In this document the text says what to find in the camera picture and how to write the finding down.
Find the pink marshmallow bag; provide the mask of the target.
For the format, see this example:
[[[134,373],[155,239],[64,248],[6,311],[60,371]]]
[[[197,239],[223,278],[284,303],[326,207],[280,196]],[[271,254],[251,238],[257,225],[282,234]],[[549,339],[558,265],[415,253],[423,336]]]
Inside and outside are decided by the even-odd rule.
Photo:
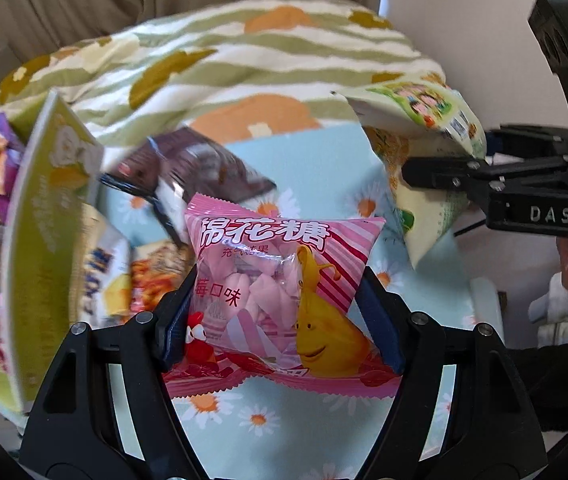
[[[397,393],[399,374],[348,316],[384,218],[270,217],[197,194],[185,223],[196,278],[185,355],[164,376],[170,396],[252,377],[340,396]]]

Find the pork floss cake bag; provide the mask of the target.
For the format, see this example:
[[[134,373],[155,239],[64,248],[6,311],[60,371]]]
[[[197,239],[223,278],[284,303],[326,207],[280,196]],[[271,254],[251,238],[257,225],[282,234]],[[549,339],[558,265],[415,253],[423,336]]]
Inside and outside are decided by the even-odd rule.
[[[69,321],[92,328],[127,321],[131,310],[131,247],[93,206],[82,205],[69,285]]]

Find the floral green striped duvet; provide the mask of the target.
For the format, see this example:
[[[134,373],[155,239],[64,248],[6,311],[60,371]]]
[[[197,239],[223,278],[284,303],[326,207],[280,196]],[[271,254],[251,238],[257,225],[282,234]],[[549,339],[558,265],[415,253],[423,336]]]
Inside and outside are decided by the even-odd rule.
[[[444,70],[365,6],[348,0],[241,0],[155,18],[38,56],[0,84],[16,118],[58,92],[101,143],[123,148],[225,112],[233,141],[352,122],[340,95]]]

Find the green cardboard box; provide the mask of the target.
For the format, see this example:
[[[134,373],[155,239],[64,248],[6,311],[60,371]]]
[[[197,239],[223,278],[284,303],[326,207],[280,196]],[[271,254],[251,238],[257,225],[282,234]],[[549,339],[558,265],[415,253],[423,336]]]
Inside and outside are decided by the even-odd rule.
[[[0,258],[0,404],[28,413],[68,331],[82,207],[98,194],[104,148],[55,90],[11,126],[28,138]]]

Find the dark brown chocolate snack bag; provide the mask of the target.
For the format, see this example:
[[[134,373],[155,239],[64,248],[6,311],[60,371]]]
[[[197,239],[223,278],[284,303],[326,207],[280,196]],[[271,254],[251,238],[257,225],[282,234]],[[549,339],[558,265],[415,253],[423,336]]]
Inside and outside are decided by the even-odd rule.
[[[223,145],[188,127],[149,136],[112,162],[101,182],[150,203],[179,247],[190,244],[184,214],[195,194],[241,204],[276,189]]]

